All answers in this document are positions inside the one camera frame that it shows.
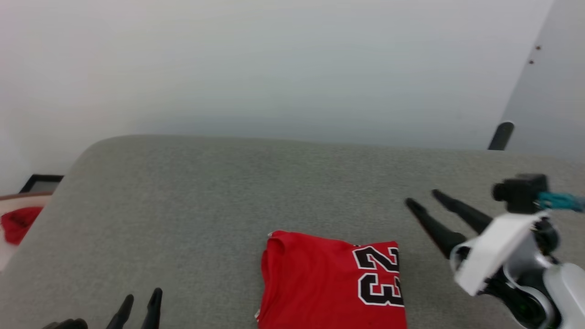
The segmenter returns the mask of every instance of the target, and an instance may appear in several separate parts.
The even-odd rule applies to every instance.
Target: red cloth
[[[406,329],[398,244],[276,231],[262,256],[259,329]]]
[[[13,245],[19,245],[43,207],[21,208],[2,215],[1,224],[4,238]]]

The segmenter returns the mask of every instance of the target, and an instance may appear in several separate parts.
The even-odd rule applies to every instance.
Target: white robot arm
[[[439,190],[433,196],[478,236],[466,239],[409,198],[406,205],[449,259],[455,282],[469,295],[490,294],[528,329],[585,327],[585,271],[551,255],[559,236],[550,209],[583,212],[585,200],[548,191],[543,174],[521,174],[496,184],[493,196],[508,212],[491,218]]]

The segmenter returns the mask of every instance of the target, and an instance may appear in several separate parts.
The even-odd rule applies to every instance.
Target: black frame
[[[63,179],[63,176],[59,175],[39,175],[33,174],[26,184],[22,187],[19,193],[28,193],[33,188],[36,182],[38,181],[50,181],[50,182],[60,182]]]

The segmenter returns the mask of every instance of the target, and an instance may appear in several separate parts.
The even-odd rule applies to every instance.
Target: gray cushion
[[[403,205],[472,231],[430,190],[490,215],[492,184],[519,172],[585,194],[583,165],[505,152],[396,149],[190,136],[127,136],[90,147],[0,278],[0,328],[81,317],[105,328],[135,295],[139,328],[155,287],[161,329],[255,328],[267,234],[299,231],[353,244],[396,240],[409,328],[517,328],[493,297],[470,297]],[[585,265],[585,218],[559,213],[557,255]]]

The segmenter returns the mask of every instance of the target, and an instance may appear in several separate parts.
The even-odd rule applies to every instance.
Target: folded red shirt
[[[259,329],[406,329],[398,244],[276,231],[262,256]]]
[[[6,242],[19,245],[43,207],[27,207],[2,215],[0,223]]]

